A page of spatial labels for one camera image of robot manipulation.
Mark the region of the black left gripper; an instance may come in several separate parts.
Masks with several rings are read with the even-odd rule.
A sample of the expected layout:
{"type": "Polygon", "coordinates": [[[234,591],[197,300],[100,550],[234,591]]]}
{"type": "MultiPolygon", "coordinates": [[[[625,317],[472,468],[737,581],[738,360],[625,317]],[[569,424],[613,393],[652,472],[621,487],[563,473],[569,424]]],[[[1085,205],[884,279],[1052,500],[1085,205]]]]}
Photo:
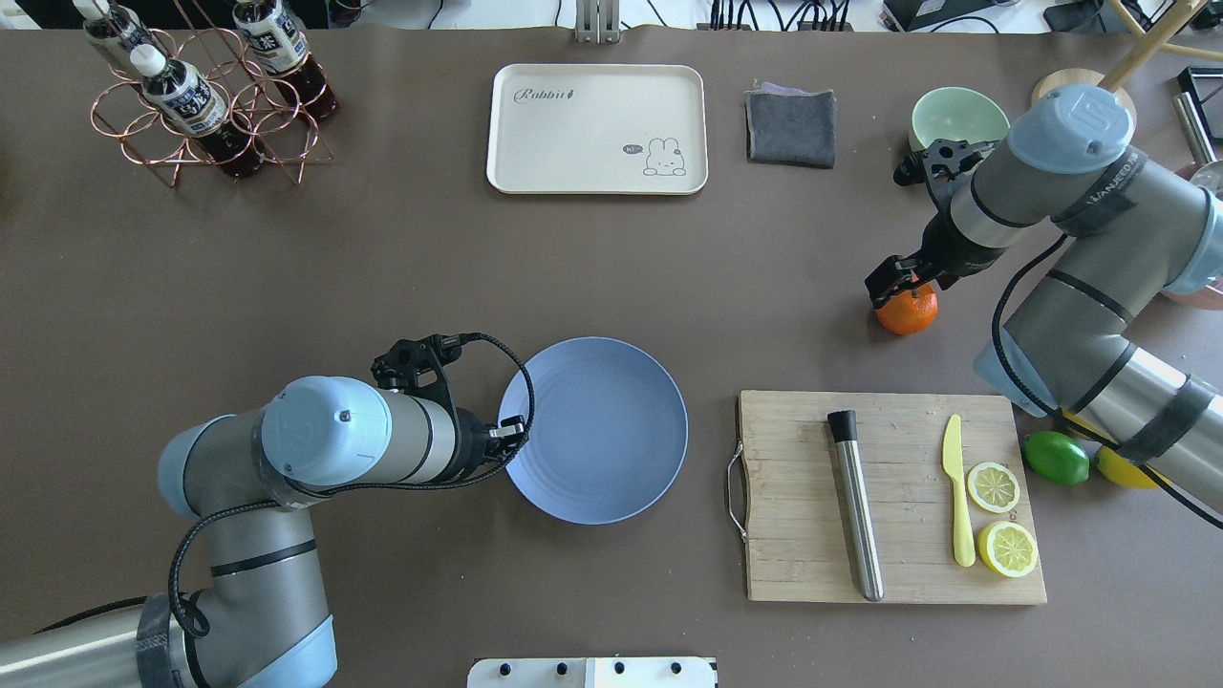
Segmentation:
{"type": "Polygon", "coordinates": [[[471,411],[456,409],[456,447],[449,464],[449,480],[461,481],[486,464],[514,458],[528,439],[528,419],[508,418],[499,425],[481,422],[471,411]]]}

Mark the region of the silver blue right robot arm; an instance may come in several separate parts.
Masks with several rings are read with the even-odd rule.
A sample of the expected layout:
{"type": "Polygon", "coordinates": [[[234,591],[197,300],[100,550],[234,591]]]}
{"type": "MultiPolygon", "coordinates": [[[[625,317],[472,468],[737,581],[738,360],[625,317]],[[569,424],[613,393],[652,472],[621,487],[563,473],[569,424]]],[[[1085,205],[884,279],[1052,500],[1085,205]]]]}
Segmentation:
{"type": "Polygon", "coordinates": [[[1109,90],[1051,90],[936,199],[921,248],[888,257],[866,287],[883,306],[909,286],[951,286],[1051,221],[1070,247],[978,354],[978,375],[1031,415],[1066,411],[1131,464],[1219,510],[1221,395],[1124,332],[1157,293],[1218,277],[1221,200],[1151,161],[1132,134],[1109,90]]]}

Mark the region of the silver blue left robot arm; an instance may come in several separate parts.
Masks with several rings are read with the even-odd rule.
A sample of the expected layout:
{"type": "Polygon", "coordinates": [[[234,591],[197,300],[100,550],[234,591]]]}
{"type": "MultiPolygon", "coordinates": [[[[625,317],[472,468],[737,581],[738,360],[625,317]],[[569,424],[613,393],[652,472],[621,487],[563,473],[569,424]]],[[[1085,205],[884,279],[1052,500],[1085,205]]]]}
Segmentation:
{"type": "Polygon", "coordinates": [[[301,378],[164,448],[159,488],[192,521],[166,591],[2,645],[5,687],[322,687],[338,667],[309,506],[367,488],[467,486],[530,417],[484,425],[446,395],[301,378]]]}

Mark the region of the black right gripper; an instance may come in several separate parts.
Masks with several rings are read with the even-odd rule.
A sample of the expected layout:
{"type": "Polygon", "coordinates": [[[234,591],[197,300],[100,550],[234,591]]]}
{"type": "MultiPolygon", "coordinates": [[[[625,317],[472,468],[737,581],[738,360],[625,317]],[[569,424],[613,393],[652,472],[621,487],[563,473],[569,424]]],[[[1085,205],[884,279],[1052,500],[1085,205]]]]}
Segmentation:
{"type": "Polygon", "coordinates": [[[1003,253],[1003,247],[982,247],[965,238],[949,215],[936,215],[923,230],[917,252],[888,257],[865,279],[870,303],[882,309],[899,293],[931,282],[950,288],[958,279],[992,266],[1003,253]]]}

